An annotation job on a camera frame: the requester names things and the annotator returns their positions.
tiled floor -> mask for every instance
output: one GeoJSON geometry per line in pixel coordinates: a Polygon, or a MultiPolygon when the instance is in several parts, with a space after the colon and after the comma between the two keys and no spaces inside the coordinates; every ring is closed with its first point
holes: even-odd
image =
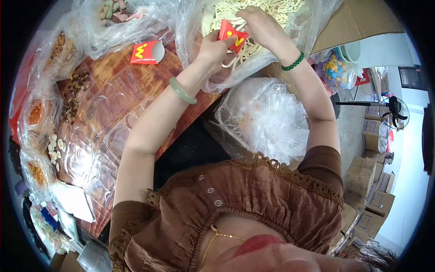
{"type": "MultiPolygon", "coordinates": [[[[356,87],[351,90],[355,95],[356,87]]],[[[374,99],[366,94],[371,94],[370,86],[360,86],[355,101],[373,101],[374,99]]],[[[340,101],[352,101],[349,90],[342,90],[338,93],[340,101]]],[[[340,116],[337,119],[338,136],[341,148],[341,174],[344,176],[354,156],[361,156],[363,152],[361,131],[364,123],[364,106],[341,106],[340,116]]]]}

colorful candy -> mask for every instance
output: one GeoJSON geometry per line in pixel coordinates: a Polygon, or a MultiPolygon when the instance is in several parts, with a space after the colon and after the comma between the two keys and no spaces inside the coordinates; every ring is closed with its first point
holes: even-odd
{"type": "Polygon", "coordinates": [[[322,80],[333,92],[341,89],[351,89],[355,85],[352,84],[356,79],[352,67],[334,51],[332,51],[329,59],[318,65],[317,69],[322,80]]]}

brown blouse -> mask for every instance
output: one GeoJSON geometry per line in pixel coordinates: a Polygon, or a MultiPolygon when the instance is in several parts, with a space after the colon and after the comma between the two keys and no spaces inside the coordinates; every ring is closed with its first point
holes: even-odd
{"type": "Polygon", "coordinates": [[[114,271],[196,271],[204,236],[220,213],[263,222],[288,242],[325,254],[341,229],[340,154],[311,148],[297,170],[257,153],[176,173],[148,204],[125,201],[112,211],[114,271]]]}

lips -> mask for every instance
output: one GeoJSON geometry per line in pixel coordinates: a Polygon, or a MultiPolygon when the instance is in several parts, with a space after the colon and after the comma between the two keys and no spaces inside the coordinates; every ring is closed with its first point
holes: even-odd
{"type": "Polygon", "coordinates": [[[268,245],[272,244],[283,244],[278,237],[273,236],[271,234],[262,234],[249,238],[244,242],[234,253],[234,257],[254,252],[256,250],[265,248],[268,245]]]}

woman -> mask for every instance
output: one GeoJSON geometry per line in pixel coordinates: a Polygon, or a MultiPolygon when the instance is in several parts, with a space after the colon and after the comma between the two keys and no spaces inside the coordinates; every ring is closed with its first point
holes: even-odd
{"type": "Polygon", "coordinates": [[[154,154],[205,81],[219,71],[234,37],[206,36],[196,60],[146,109],[119,168],[110,226],[114,271],[365,271],[330,258],[341,229],[340,143],[320,79],[278,23],[258,7],[237,14],[250,37],[291,67],[310,118],[297,171],[261,154],[179,172],[153,192],[154,154]]]}

